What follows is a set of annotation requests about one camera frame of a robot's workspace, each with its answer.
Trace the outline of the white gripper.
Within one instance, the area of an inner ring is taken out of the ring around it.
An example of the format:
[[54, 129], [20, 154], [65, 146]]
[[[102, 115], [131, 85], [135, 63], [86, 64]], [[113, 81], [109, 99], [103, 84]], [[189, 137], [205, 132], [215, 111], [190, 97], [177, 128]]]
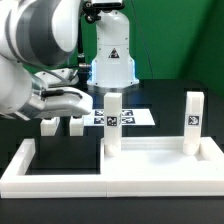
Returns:
[[41, 96], [45, 102], [41, 118], [81, 117], [92, 111], [93, 98], [77, 88], [51, 88], [43, 91]]

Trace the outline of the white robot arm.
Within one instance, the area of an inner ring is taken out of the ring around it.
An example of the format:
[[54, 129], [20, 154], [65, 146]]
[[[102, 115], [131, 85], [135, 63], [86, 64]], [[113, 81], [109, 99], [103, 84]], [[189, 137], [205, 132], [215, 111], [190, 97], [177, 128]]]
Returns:
[[123, 0], [0, 0], [0, 116], [30, 120], [91, 112], [92, 97], [66, 79], [48, 84], [23, 68], [63, 64], [77, 47], [81, 17], [97, 28], [87, 84], [106, 89], [137, 84], [123, 8]]

